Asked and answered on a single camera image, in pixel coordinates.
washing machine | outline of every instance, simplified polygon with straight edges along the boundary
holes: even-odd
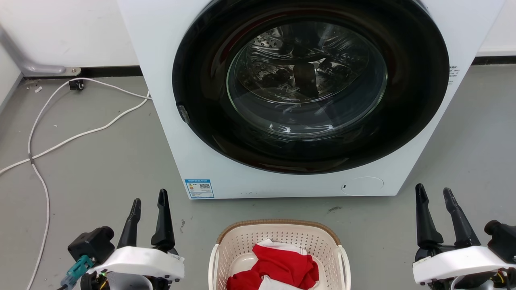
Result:
[[[188,197],[227,199],[396,195],[503,2],[119,7]]]

basket handle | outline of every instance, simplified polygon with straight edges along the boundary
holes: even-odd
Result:
[[[351,290],[351,271],[349,266],[348,254],[346,254],[346,251],[341,245],[338,246],[338,250],[342,260],[342,262],[340,263],[341,276],[344,277],[342,289]]]
[[[215,277],[217,274],[215,273],[215,263],[217,262],[215,260],[215,255],[217,254],[217,249],[219,248],[219,244],[215,244],[213,246],[212,254],[209,256],[209,265],[208,265],[208,290],[214,290],[215,289],[215,281],[213,280],[213,277]]]

red and white garment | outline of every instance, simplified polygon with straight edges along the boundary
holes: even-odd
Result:
[[[253,253],[256,264],[229,277],[227,290],[309,290],[318,284],[319,268],[304,249],[266,239]]]

laundry basket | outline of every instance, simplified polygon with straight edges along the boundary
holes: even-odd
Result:
[[[253,246],[268,238],[312,255],[319,266],[314,290],[350,290],[349,260],[337,235],[323,224],[291,219],[249,220],[227,227],[209,258],[208,289],[225,290],[230,276],[251,269],[257,261]]]

blue and white sticker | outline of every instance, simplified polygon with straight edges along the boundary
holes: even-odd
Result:
[[[215,198],[212,183],[209,179],[185,179],[185,183],[191,199]]]

